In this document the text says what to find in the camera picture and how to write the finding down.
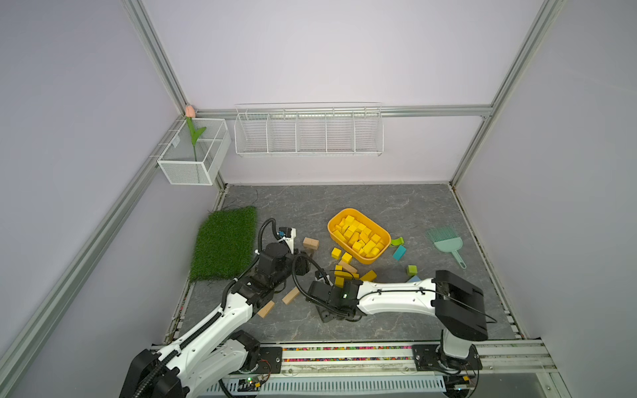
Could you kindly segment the yellow plastic tub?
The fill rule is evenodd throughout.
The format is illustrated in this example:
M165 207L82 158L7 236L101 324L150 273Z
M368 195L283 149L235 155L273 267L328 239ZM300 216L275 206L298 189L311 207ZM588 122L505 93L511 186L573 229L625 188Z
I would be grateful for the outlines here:
M332 240L364 265L371 265L391 246L390 234L353 208L339 212L327 228Z

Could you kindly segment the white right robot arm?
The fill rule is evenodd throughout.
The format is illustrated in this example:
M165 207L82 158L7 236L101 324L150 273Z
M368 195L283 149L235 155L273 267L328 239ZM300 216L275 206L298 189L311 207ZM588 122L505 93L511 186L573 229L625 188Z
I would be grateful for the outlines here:
M341 285L320 278L307 290L306 300L333 316L354 321L380 313L413 313L431 316L443 325L434 364L446 373L481 365L475 344L489 339L484 292L447 270L433 278L404 283L345 280Z

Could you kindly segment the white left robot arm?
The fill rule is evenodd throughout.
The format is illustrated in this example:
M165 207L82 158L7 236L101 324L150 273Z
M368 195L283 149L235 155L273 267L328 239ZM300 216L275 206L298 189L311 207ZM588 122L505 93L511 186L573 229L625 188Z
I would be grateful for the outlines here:
M261 250L240 278L222 293L221 303L181 338L159 349L144 349L132 361L119 393L122 397L198 397L228 375L254 373L272 365L260 342L241 329L293 276L310 271L312 256L281 241Z

